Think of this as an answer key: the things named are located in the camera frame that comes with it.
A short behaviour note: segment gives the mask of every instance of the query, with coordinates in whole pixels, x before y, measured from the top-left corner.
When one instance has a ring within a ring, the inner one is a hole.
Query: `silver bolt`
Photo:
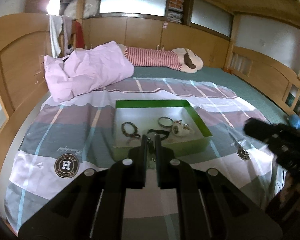
[[[173,166],[178,166],[180,164],[180,161],[178,159],[172,159],[170,161],[170,164]]]
[[[218,173],[219,173],[219,171],[217,169],[215,169],[215,168],[208,169],[208,174],[210,176],[217,176]]]
[[[123,163],[123,165],[128,166],[128,165],[131,165],[133,163],[133,160],[127,158],[127,159],[122,160],[122,163]]]
[[[87,169],[87,170],[84,171],[84,174],[85,174],[87,177],[92,176],[94,173],[95,173],[95,170],[94,170],[94,169]]]
[[[288,148],[287,146],[283,145],[283,146],[281,147],[281,150],[282,150],[283,152],[287,152],[287,151],[289,150],[289,148]]]

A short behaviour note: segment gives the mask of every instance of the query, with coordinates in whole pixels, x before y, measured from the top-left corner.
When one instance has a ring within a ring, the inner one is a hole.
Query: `wooden headboard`
[[[22,13],[0,18],[0,103],[7,119],[0,129],[0,172],[21,125],[48,92],[45,55],[51,55],[49,15]]]
[[[300,75],[292,69],[271,57],[241,47],[234,47],[230,69],[288,115],[300,117]]]

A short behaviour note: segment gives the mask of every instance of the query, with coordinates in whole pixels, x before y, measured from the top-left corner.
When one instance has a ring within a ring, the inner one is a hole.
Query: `pink blanket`
[[[63,59],[44,57],[48,88],[59,103],[131,77],[134,72],[115,41],[90,50],[75,50],[65,62]]]

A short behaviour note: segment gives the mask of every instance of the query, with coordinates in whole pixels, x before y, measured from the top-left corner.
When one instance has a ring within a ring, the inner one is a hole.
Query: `striped bed sheet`
[[[255,204],[265,208],[282,188],[283,173],[267,147],[243,133],[250,117],[266,121],[254,106],[211,82],[129,78],[62,104],[50,97],[29,127],[16,153],[5,196],[14,230],[87,168],[109,168],[116,100],[186,99],[213,134],[204,152],[181,157],[193,168],[217,168]],[[240,158],[237,146],[249,153]],[[71,153],[79,160],[73,178],[61,178],[56,160]],[[174,189],[160,190],[156,171],[147,170],[143,190],[127,190],[122,239],[179,239]]]

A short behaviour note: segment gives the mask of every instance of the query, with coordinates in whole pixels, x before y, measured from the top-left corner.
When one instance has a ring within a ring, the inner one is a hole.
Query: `blue object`
[[[289,116],[289,124],[291,127],[300,130],[300,117],[297,116],[296,114]]]

